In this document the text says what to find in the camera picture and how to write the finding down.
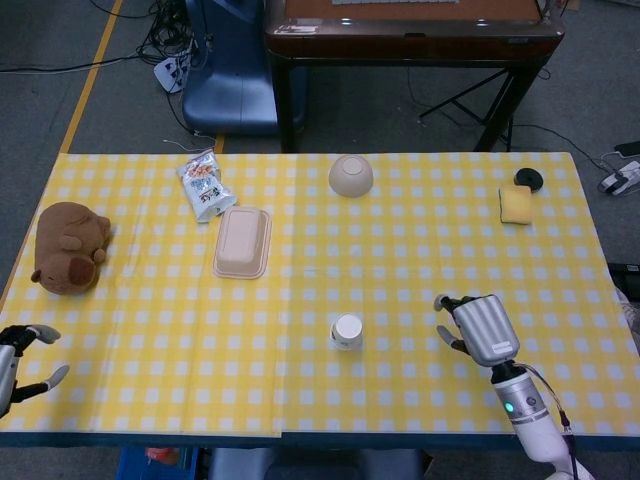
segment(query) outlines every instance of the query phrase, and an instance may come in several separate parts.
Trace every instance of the table leg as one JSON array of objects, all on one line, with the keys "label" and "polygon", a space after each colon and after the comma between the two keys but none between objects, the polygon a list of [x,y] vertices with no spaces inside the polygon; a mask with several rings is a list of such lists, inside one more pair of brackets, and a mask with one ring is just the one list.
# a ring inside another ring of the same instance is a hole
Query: table leg
[{"label": "table leg", "polygon": [[295,153],[297,149],[293,122],[291,68],[287,62],[272,55],[271,76],[278,115],[278,130],[280,130],[280,150],[282,153]]},{"label": "table leg", "polygon": [[541,68],[542,65],[509,70],[512,76],[509,86],[495,107],[491,118],[488,119],[484,132],[482,132],[480,140],[478,140],[476,147],[473,149],[474,152],[491,151],[500,134],[506,128],[509,118],[515,113]]}]

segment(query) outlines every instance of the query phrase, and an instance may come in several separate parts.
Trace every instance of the blue chair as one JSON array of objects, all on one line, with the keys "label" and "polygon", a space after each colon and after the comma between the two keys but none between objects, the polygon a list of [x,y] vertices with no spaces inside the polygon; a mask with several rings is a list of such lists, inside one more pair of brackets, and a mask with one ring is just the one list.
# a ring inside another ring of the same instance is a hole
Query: blue chair
[{"label": "blue chair", "polygon": [[[215,133],[276,134],[263,0],[186,0],[198,45],[182,97],[189,127]],[[295,122],[305,115],[306,71],[292,72]]]},{"label": "blue chair", "polygon": [[422,480],[420,450],[213,450],[209,480]]}]

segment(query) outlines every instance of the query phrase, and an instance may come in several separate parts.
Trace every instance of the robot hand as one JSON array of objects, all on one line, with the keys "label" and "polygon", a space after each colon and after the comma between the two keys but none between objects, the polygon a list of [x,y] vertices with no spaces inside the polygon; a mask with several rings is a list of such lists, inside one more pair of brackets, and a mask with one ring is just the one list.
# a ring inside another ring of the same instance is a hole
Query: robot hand
[{"label": "robot hand", "polygon": [[[491,368],[491,384],[527,456],[555,467],[556,473],[547,480],[593,480],[575,458],[571,424],[557,395],[537,370],[515,362],[520,341],[500,299],[487,295],[458,300],[438,295],[433,307],[436,311],[444,309],[449,312],[462,335],[459,339],[445,326],[439,325],[437,332],[442,340],[454,350],[469,355],[478,365]],[[556,428],[529,371],[544,383],[553,396],[564,436]]]},{"label": "robot hand", "polygon": [[46,325],[12,325],[0,332],[0,418],[9,413],[12,403],[20,403],[58,385],[69,372],[69,365],[58,368],[40,383],[18,387],[18,363],[34,340],[51,345],[60,332]]}]

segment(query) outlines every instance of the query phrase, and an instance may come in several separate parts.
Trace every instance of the beige bowl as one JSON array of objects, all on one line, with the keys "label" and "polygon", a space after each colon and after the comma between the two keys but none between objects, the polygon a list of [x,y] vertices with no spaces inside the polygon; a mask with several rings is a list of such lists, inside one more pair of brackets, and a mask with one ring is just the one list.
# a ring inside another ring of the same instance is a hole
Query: beige bowl
[{"label": "beige bowl", "polygon": [[344,155],[331,167],[329,185],[343,197],[360,197],[373,187],[371,165],[359,155]]}]

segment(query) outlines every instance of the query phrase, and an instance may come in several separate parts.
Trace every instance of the paper cup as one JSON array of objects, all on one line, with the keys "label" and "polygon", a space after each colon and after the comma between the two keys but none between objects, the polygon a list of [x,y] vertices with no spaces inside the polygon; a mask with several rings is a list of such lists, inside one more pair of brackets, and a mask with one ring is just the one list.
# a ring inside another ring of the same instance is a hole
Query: paper cup
[{"label": "paper cup", "polygon": [[345,313],[333,322],[330,335],[341,350],[358,349],[362,346],[362,320],[353,313]]}]

